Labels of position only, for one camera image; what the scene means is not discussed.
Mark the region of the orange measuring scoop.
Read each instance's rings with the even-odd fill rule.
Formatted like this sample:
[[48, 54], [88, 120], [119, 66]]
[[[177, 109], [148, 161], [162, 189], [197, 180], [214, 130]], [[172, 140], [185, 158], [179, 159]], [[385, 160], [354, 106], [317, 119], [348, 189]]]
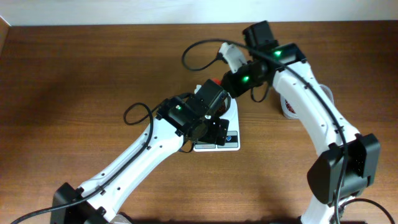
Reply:
[[213, 82], [215, 82], [217, 85], [221, 85], [221, 81], [219, 79], [212, 79]]

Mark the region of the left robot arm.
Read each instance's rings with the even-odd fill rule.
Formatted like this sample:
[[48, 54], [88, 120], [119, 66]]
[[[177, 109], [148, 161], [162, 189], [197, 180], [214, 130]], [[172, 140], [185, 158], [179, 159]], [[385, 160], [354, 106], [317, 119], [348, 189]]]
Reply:
[[149, 113], [145, 131], [109, 166], [77, 189], [65, 183], [55, 192], [53, 205], [60, 209], [51, 213], [51, 223], [111, 223], [134, 189], [185, 143], [225, 145], [236, 115], [236, 101], [212, 80], [165, 99]]

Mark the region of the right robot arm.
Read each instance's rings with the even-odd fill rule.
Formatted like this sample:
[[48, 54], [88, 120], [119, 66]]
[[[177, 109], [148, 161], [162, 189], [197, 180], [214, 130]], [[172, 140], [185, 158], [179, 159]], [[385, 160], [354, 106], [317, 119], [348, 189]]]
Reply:
[[307, 173], [312, 199], [301, 223], [337, 223], [346, 203], [374, 183], [381, 145], [362, 135], [322, 90], [296, 44], [279, 45], [268, 22], [243, 30], [247, 61], [238, 45], [223, 41], [219, 53], [229, 65], [221, 86], [236, 98], [268, 83], [295, 111], [307, 130], [318, 159]]

